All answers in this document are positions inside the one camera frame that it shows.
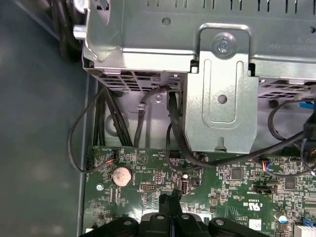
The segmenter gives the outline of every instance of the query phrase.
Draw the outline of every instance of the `motherboard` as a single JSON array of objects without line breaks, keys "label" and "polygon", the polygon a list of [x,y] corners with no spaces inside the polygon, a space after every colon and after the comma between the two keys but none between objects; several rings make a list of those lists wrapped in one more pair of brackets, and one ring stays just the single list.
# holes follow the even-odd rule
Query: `motherboard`
[{"label": "motherboard", "polygon": [[[232,154],[194,153],[205,161]],[[171,161],[186,165],[180,152]],[[269,171],[280,174],[304,170],[299,158],[268,156]],[[138,221],[158,211],[160,194],[182,193],[183,212],[195,213],[204,223],[225,217],[270,237],[296,237],[295,226],[316,221],[316,177],[278,179],[266,174],[260,163],[241,162],[190,173],[171,170],[164,150],[92,146],[88,167],[103,162],[99,172],[87,174],[84,194],[83,233],[118,217]]]}]

